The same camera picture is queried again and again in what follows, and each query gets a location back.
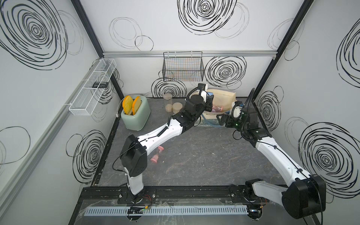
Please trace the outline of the pink hourglass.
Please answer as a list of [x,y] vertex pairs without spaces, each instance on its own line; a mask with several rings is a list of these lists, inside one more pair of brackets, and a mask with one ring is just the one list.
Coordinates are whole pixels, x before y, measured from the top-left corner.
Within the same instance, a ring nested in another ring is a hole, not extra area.
[[213,106],[212,107],[212,112],[220,113],[222,111],[223,111],[223,106]]
[[151,162],[153,163],[157,163],[158,162],[158,159],[159,159],[159,155],[160,153],[162,153],[162,151],[164,150],[164,147],[163,146],[158,146],[157,147],[157,153],[151,158]]

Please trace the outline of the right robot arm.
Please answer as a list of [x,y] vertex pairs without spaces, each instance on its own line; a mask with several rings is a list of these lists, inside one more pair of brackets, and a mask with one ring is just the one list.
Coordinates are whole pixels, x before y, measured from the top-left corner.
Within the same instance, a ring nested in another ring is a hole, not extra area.
[[277,169],[286,187],[270,184],[261,179],[246,182],[246,195],[265,198],[285,208],[287,213],[300,219],[322,214],[326,209],[326,183],[296,163],[275,141],[252,108],[234,106],[230,114],[217,115],[220,126],[234,128],[261,152]]

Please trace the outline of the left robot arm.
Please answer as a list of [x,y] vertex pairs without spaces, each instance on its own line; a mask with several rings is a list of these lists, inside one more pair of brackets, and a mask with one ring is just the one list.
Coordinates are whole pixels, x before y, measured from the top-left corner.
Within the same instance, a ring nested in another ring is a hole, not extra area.
[[203,112],[212,111],[213,99],[213,95],[205,94],[203,98],[194,94],[187,98],[184,108],[169,117],[163,126],[139,137],[130,135],[126,138],[119,159],[127,175],[127,188],[133,198],[143,192],[143,172],[148,165],[148,155],[166,141],[194,127]]

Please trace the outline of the cream canvas tote bag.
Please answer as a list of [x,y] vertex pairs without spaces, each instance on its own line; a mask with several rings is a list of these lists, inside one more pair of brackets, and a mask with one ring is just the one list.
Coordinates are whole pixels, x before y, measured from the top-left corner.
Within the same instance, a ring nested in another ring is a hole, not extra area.
[[237,101],[236,94],[234,92],[208,89],[207,95],[213,95],[213,106],[223,106],[222,112],[203,112],[200,118],[195,122],[195,126],[200,127],[221,127],[218,123],[216,116],[218,114],[224,114],[230,112],[232,109],[232,103]]

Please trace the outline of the tall glass jar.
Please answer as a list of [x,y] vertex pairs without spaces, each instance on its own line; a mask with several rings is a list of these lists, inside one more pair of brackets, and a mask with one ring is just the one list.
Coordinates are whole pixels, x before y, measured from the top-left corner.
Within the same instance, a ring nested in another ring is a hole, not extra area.
[[170,93],[163,95],[165,111],[167,113],[173,113],[173,96]]

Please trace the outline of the right yellow toast slice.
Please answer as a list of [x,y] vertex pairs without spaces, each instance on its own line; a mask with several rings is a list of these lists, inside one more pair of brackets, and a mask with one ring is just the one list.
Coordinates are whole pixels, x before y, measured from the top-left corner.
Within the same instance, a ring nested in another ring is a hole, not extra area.
[[141,106],[141,103],[142,103],[142,101],[141,101],[140,96],[137,96],[135,99],[133,99],[132,115],[135,115],[138,112],[138,110],[139,110],[139,108]]

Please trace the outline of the yellow toast slice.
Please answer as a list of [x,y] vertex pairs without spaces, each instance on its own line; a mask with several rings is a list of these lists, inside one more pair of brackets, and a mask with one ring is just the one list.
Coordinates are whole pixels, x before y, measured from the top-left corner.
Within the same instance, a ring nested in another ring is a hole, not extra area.
[[132,113],[132,106],[133,106],[133,98],[130,96],[130,95],[127,95],[123,101],[122,101],[122,107],[123,107],[123,110],[124,110],[124,113],[126,115],[131,115]]
[[138,112],[138,110],[139,110],[139,108],[141,106],[141,103],[142,103],[142,101],[141,101],[140,96],[137,96],[135,99],[133,99],[132,115],[135,115]]

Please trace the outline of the mint green toaster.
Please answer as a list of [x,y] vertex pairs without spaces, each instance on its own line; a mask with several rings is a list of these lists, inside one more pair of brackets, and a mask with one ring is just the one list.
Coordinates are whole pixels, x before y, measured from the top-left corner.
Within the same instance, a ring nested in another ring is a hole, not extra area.
[[141,106],[138,110],[138,112],[135,115],[126,115],[124,113],[124,110],[121,111],[121,119],[125,124],[125,127],[129,130],[134,131],[140,131],[144,128],[147,120],[150,117],[151,109],[148,102],[148,99],[145,96],[142,95],[130,95],[133,99],[135,99],[137,96],[141,97]]

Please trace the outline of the left yellow toast slice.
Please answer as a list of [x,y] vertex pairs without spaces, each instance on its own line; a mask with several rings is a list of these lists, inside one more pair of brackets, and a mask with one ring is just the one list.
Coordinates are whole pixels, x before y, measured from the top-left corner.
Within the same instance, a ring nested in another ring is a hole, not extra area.
[[122,107],[123,107],[123,110],[124,110],[124,113],[126,115],[131,115],[132,113],[132,106],[133,106],[133,98],[130,96],[130,95],[127,95],[123,101],[122,101]]

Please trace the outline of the black item in shelf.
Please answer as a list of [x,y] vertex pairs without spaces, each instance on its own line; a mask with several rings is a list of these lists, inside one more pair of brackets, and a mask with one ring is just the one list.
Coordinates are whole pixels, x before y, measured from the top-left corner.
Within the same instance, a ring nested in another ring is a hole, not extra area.
[[93,85],[92,85],[92,88],[100,88],[100,89],[105,89],[107,88],[109,85],[109,82],[95,82]]

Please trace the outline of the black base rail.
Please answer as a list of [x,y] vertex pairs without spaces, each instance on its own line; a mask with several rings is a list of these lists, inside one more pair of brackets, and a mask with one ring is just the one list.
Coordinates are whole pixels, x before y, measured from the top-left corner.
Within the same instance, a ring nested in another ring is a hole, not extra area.
[[155,203],[160,199],[226,199],[234,203],[246,200],[260,202],[259,197],[250,194],[245,185],[226,186],[145,186],[137,195],[133,195],[126,186],[85,187],[79,197],[81,200],[116,200],[121,204],[130,204],[145,200]]

